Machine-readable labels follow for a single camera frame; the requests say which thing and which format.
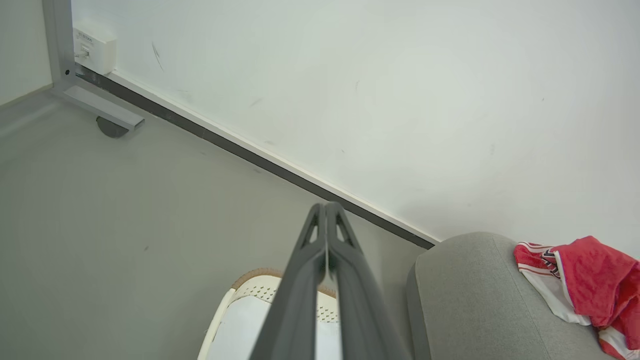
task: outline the gray metal frame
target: gray metal frame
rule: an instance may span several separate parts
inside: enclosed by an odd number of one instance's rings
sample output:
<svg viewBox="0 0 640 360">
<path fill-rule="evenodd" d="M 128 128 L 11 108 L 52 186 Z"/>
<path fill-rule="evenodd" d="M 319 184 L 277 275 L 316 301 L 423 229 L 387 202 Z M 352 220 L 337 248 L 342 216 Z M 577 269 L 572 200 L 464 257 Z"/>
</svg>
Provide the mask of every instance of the gray metal frame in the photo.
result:
<svg viewBox="0 0 640 360">
<path fill-rule="evenodd" d="M 53 80 L 52 92 L 127 130 L 140 128 L 145 121 L 143 117 L 79 86 L 84 80 L 76 76 L 71 0 L 42 0 L 42 8 Z"/>
</svg>

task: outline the caster wheel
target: caster wheel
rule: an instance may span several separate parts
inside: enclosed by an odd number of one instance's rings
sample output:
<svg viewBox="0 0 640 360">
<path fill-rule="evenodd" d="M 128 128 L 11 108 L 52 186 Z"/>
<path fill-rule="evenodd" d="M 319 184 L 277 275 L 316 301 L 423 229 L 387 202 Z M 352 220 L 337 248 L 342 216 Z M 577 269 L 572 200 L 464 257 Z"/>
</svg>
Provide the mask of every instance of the caster wheel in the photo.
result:
<svg viewBox="0 0 640 360">
<path fill-rule="evenodd" d="M 110 138 L 118 139 L 123 137 L 124 134 L 128 133 L 129 130 L 124 127 L 114 124 L 104 117 L 98 116 L 95 121 L 98 123 L 98 127 L 102 131 L 103 134 Z"/>
</svg>

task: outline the white wall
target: white wall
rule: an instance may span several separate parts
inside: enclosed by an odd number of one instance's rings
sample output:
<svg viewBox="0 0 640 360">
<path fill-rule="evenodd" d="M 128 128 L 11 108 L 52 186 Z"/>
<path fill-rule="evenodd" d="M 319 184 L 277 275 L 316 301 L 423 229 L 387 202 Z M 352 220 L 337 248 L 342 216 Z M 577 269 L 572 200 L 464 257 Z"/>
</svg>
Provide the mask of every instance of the white wall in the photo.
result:
<svg viewBox="0 0 640 360">
<path fill-rule="evenodd" d="M 42 0 L 0 2 L 0 105 L 51 85 Z"/>
<path fill-rule="evenodd" d="M 637 1 L 73 5 L 121 75 L 437 238 L 640 256 Z"/>
</svg>

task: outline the red cloth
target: red cloth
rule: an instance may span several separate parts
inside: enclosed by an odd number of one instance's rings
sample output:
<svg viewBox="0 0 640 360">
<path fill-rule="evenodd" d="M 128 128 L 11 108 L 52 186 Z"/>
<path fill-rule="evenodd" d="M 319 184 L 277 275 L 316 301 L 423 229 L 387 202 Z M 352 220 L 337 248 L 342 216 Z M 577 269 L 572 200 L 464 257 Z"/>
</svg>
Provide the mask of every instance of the red cloth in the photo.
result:
<svg viewBox="0 0 640 360">
<path fill-rule="evenodd" d="M 601 330 L 613 326 L 629 350 L 640 349 L 640 263 L 592 236 L 550 251 L 560 254 L 575 313 Z"/>
</svg>

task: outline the red and white fabric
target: red and white fabric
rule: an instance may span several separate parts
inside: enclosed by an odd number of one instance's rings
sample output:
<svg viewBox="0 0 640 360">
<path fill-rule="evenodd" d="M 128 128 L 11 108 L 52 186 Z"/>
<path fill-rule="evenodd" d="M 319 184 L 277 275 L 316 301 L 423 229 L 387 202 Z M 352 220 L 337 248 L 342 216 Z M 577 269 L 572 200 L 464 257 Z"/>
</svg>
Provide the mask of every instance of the red and white fabric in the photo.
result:
<svg viewBox="0 0 640 360">
<path fill-rule="evenodd" d="M 640 359 L 640 263 L 588 236 L 556 247 L 518 243 L 518 270 L 551 311 L 598 329 L 602 350 Z"/>
</svg>

